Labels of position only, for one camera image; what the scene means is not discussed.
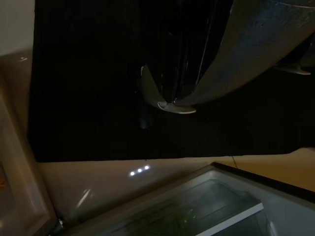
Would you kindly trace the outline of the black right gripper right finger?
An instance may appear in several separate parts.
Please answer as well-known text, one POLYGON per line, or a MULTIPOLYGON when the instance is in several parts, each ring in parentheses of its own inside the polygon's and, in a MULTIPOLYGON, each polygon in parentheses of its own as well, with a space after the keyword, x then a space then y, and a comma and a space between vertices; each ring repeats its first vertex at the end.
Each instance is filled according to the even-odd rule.
POLYGON ((176 91, 177 100, 184 99, 195 89, 213 11, 213 0, 185 0, 183 2, 181 72, 176 91))

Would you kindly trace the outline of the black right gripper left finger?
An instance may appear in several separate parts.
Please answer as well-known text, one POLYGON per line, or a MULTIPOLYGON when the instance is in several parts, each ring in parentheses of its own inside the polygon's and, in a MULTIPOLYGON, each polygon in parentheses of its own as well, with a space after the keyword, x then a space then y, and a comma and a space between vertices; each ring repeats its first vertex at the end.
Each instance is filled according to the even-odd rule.
POLYGON ((183 46, 183 0, 141 0, 140 26, 145 60, 159 94, 176 101, 183 46))

